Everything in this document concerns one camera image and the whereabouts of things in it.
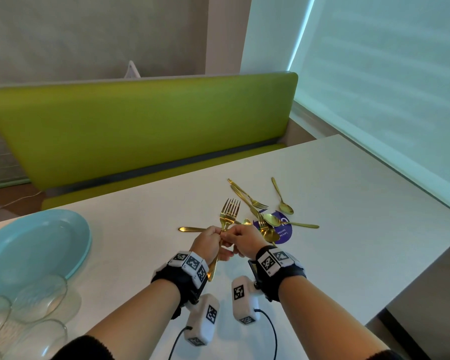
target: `right hand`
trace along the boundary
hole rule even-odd
[[[234,245],[233,252],[242,258],[255,260],[258,251],[264,246],[270,245],[265,241],[260,231],[252,224],[237,224],[222,232],[220,237],[224,246]]]

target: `light blue plate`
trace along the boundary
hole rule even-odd
[[[70,278],[84,262],[92,235],[87,221],[69,210],[46,210],[0,229],[0,295],[13,297],[47,274]]]

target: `gold fork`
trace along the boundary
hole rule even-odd
[[[276,247],[273,240],[273,229],[270,228],[270,226],[266,223],[266,221],[264,220],[264,216],[261,213],[258,214],[258,227],[260,229],[260,234],[263,236],[265,241],[270,242],[273,246]]]
[[[257,200],[254,200],[252,197],[250,197],[250,194],[246,193],[242,188],[240,188],[237,183],[232,181],[230,178],[228,178],[228,183],[230,183],[232,186],[235,186],[239,191],[241,191],[243,194],[245,194],[250,201],[252,202],[252,206],[258,208],[259,210],[267,210],[268,206],[264,205],[263,203],[258,202]]]
[[[235,223],[237,215],[239,214],[240,201],[238,199],[227,199],[225,205],[220,212],[220,223],[222,224],[222,231],[226,231],[228,227]],[[219,249],[222,247],[222,239],[218,244]],[[211,282],[215,276],[215,270],[217,268],[218,254],[211,262],[207,273],[208,281]]]

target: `white wall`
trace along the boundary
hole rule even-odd
[[[252,0],[241,73],[286,71],[310,0]]]
[[[252,0],[209,0],[205,74],[238,74]]]

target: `purple circular label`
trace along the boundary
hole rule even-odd
[[[290,222],[290,220],[282,213],[275,211],[272,215],[279,218],[282,222]],[[258,221],[253,221],[253,225],[258,229]],[[280,239],[275,242],[275,244],[283,244],[289,241],[292,237],[292,225],[290,224],[281,224],[280,226],[275,227],[275,232],[280,235]]]

